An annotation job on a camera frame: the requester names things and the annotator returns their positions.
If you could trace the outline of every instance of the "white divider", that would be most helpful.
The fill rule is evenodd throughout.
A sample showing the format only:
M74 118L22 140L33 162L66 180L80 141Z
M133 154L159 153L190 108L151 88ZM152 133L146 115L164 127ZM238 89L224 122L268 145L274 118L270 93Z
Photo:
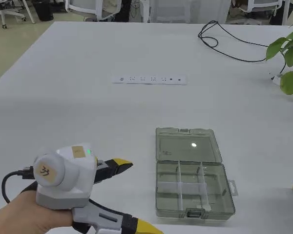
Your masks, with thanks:
M178 179L178 189L179 189L179 196L178 196L178 206L181 211L184 210L183 207L183 201L182 201L182 188L181 188L181 169L180 169L180 161L178 161L178 173L179 173L179 179Z
M210 211L209 199L207 195L207 184L204 178L203 163L197 169L199 183L185 183L181 181L180 162L177 167L178 182L157 182L159 193L178 194L178 207L181 211L183 207L183 195L200 195L202 208Z
M199 178L199 182L202 184L205 184L205 191L202 191L202 193L200 194L202 208L204 208L206 211L210 211L209 197L207 196L207 184L205 183L205 178L204 178L203 163L201 163L200 167L198 168L198 175L197 176Z

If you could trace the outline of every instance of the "power strip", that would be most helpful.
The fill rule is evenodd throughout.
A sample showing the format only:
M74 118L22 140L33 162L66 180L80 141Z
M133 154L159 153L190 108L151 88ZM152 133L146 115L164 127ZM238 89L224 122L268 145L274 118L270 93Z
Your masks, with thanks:
M112 79L112 83L117 84L173 84L186 85L186 77L166 77L166 76L119 76Z

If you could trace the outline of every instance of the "floor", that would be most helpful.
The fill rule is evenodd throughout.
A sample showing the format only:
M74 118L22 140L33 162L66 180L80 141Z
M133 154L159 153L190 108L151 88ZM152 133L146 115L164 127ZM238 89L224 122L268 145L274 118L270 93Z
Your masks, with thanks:
M6 17L8 29L1 27L0 20L0 77L9 69L13 63L35 42L35 40L54 22L54 21L83 21L84 18L72 13L54 14L54 20L41 22L33 8L36 24L32 24L28 18L27 22L18 22L15 17ZM139 9L137 12L132 8L130 21L139 21L141 16ZM289 24L293 23L293 13L289 19Z

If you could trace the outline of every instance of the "black cord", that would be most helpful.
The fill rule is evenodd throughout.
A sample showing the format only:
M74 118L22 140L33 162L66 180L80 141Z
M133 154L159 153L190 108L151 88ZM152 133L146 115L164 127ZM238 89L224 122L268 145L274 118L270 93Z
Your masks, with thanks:
M218 53L222 54L222 55L225 55L229 58L232 58L232 59L235 59L235 60L238 60L238 61L242 61L242 62L263 62L266 60L266 58L264 59L261 59L261 60L245 60L245 59L240 59L240 58L236 58L234 56L231 56L231 55L228 55L224 52L221 52L219 50L216 49L216 47L219 45L219 41L216 39L216 38L213 38L213 37L210 37L210 36L203 36L203 34L208 31L209 29L211 29L212 27L218 25L222 30L224 30L226 33L228 33L230 36L232 36L233 38L237 39L238 41L241 41L241 42L244 42L244 43L247 43L247 44L251 44L251 45L258 45L258 46L262 46L262 47L268 47L267 45L262 45L262 44L258 44L258 43L253 43L253 42L249 42L249 41L246 41L246 40L242 40L242 39L239 39L237 37L235 37L234 35L232 35L230 32L228 32L226 29L224 29L218 21L215 21L215 20L212 20L210 21L209 23L207 23L206 25L203 26L202 30L200 31L200 33L198 34L198 38L210 49L214 50L214 51L217 51ZM205 39L212 39L216 42L215 45L210 45L208 42L205 41Z
M3 196L4 200L6 201L6 203L10 203L10 199L6 195L6 192L5 192L5 184L6 184L6 181L8 180L8 178L10 178L11 176L15 176L15 175L21 176L22 175L22 171L10 172L2 180L1 191L2 191L2 196Z
M5 185L6 185L8 178L10 178L11 176L22 176L22 179L35 179L34 178L34 168L32 166L25 167L24 170L10 172L9 174L7 174L3 178L2 184L1 184L1 192L2 192L2 196L3 196L4 200L6 201L6 203L10 203L10 199L6 195Z

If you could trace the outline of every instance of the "table surface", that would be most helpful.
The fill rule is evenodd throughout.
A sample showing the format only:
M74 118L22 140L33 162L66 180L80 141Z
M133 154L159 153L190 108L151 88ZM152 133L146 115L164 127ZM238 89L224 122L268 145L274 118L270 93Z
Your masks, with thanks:
M293 96L270 80L282 68L282 57L258 64L234 61L205 47L197 38L201 28L55 22L0 79L0 184L8 172L31 165L41 147L86 141L100 159L134 163L95 185L91 198L150 221L166 234L293 234ZM262 44L293 30L225 28ZM237 42L219 28L209 34L232 55L265 56L264 48ZM111 83L113 76L141 74L187 76L188 85ZM156 217L156 127L215 131L227 176L239 192L229 221L198 225ZM26 184L11 178L9 197ZM51 232L75 233L71 228Z

